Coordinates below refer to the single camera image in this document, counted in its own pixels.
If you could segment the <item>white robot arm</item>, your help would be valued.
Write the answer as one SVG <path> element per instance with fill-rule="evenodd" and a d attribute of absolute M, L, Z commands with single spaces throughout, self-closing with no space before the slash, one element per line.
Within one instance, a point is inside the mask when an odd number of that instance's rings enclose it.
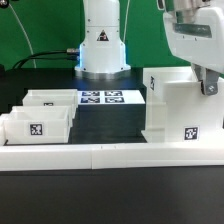
<path fill-rule="evenodd" d="M 224 74 L 224 0 L 156 0 L 171 53 L 191 63 L 203 94 L 218 92 Z M 120 39 L 119 0 L 83 0 L 85 38 L 80 44 L 79 75 L 110 78 L 130 66 Z"/>

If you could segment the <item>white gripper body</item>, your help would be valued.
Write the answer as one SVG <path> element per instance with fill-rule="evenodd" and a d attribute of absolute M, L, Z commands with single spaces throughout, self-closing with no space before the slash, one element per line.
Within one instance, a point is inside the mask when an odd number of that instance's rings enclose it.
<path fill-rule="evenodd" d="M 224 74 L 224 0 L 156 0 L 171 53 Z"/>

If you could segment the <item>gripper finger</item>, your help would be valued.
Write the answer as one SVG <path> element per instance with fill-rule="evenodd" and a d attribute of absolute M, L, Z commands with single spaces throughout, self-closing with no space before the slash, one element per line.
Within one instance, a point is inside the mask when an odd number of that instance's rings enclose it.
<path fill-rule="evenodd" d="M 220 73 L 197 64 L 191 64 L 191 68 L 197 80 L 201 83 L 202 94 L 206 96 L 216 95 Z"/>

